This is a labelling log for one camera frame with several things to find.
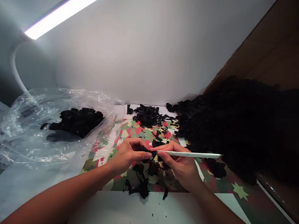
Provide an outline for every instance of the star shape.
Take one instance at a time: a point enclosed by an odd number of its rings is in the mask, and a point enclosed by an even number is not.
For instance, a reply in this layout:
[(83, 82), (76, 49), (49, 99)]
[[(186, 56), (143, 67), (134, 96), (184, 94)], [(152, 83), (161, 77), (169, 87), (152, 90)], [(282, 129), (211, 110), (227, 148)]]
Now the star shape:
[(245, 200), (248, 201), (247, 197), (246, 196), (249, 196), (249, 194), (247, 194), (244, 190), (243, 190), (243, 187), (242, 186), (239, 186), (236, 182), (235, 184), (231, 184), (233, 187), (234, 187), (234, 192), (236, 192), (240, 199), (242, 198), (245, 198)]

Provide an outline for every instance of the right hand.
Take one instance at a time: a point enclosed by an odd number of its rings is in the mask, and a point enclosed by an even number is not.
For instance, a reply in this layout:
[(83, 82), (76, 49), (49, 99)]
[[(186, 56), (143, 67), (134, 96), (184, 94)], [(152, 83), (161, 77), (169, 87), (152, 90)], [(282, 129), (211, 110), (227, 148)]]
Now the right hand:
[(170, 141), (169, 144), (151, 148), (151, 151), (158, 151), (158, 155), (164, 160), (164, 162), (170, 166), (174, 171), (174, 174), (180, 184), (189, 192), (194, 193), (198, 190), (198, 187), (204, 185), (199, 173), (195, 160), (192, 157), (177, 157), (175, 160), (163, 151), (176, 151), (176, 152), (190, 152), (190, 150), (184, 148), (174, 141)]

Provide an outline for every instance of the led light bar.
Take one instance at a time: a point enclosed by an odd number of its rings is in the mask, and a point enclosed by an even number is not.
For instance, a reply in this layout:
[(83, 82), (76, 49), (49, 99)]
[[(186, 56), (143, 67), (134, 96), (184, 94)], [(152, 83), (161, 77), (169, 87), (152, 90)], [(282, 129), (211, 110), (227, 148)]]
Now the led light bar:
[(69, 0), (26, 30), (25, 34), (31, 39), (36, 40), (95, 1), (96, 0)]

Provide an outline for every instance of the left hand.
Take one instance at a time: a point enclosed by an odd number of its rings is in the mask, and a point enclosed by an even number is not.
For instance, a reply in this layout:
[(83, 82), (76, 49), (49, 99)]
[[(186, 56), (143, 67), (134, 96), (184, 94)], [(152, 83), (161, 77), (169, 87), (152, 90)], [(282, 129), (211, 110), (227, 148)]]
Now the left hand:
[(125, 138), (114, 157), (107, 163), (114, 176), (126, 172), (134, 161), (152, 157), (150, 152), (138, 151), (141, 146), (149, 149), (141, 138)]

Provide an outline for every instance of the forearm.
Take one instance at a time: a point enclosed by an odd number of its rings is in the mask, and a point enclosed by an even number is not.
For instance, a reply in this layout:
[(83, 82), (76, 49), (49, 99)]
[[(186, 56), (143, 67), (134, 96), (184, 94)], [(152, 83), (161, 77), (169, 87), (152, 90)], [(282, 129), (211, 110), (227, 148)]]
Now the forearm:
[(105, 164), (67, 179), (33, 197), (2, 223), (63, 223), (113, 177)]
[(217, 198), (204, 184), (199, 184), (197, 189), (192, 191), (196, 198), (205, 219), (212, 223), (240, 223), (244, 222), (233, 213), (219, 198)]

